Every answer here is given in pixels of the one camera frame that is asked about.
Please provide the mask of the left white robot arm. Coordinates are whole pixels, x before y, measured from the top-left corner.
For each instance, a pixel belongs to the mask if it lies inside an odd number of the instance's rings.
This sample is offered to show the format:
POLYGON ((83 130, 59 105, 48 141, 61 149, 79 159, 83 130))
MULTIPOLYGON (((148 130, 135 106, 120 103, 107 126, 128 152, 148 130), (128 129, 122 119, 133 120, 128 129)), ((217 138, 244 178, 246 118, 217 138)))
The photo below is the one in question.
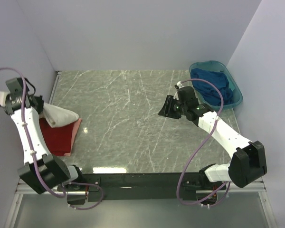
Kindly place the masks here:
POLYGON ((86 184, 80 169, 67 166, 50 153, 39 125, 43 111, 42 96, 29 94, 28 81, 20 77, 6 81, 9 94, 4 111, 15 123, 24 152, 24 166, 19 177, 36 193, 41 194, 58 185, 68 184, 73 190, 82 190, 86 184))

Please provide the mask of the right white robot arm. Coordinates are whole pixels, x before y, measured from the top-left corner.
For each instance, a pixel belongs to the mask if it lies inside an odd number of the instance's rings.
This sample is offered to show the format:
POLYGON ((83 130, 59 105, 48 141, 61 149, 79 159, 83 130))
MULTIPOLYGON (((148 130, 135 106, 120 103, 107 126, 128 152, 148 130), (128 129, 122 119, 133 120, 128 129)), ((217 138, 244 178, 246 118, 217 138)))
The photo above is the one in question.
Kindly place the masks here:
POLYGON ((211 164, 200 170, 199 185, 203 189, 211 189, 218 181, 231 181, 243 188, 266 175, 264 145, 237 133, 206 103, 199 104, 192 87, 181 87, 175 96, 168 95, 159 115, 173 119, 185 116, 209 133, 230 156, 229 163, 211 164))

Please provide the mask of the white t shirt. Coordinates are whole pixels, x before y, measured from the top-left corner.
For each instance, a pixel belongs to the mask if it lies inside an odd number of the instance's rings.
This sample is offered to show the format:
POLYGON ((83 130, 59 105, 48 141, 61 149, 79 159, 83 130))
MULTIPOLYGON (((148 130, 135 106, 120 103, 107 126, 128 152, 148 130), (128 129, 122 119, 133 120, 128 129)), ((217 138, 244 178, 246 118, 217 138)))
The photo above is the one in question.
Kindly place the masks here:
POLYGON ((77 113, 48 103, 44 103, 39 117, 45 118, 52 128, 63 127, 79 120, 77 113))

